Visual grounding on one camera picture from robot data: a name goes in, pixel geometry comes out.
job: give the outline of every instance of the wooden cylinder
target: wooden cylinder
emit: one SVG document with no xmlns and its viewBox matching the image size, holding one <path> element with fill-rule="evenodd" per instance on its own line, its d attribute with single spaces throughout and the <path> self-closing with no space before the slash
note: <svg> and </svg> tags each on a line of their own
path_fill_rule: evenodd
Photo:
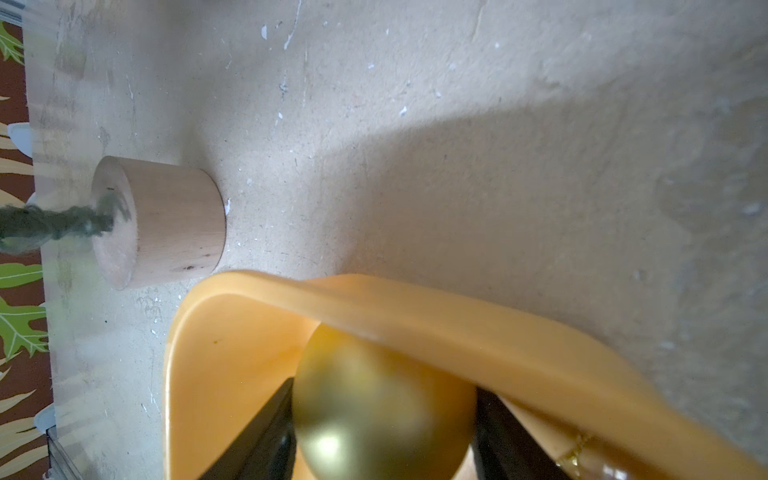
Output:
<svg viewBox="0 0 768 480">
<path fill-rule="evenodd" d="M 104 157 L 92 202 L 115 192 L 125 215 L 93 238 L 101 272 L 115 288 L 137 288 L 210 275 L 224 249 L 227 223 L 214 181 L 202 170 Z"/>
</svg>

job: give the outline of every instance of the metallic sphere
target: metallic sphere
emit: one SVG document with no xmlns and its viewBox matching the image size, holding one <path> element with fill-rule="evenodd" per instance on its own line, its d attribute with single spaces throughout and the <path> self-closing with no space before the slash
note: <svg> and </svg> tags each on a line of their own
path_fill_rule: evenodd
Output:
<svg viewBox="0 0 768 480">
<path fill-rule="evenodd" d="M 296 440 L 318 480 L 449 480 L 475 431 L 475 386 L 328 326 L 296 371 Z"/>
</svg>

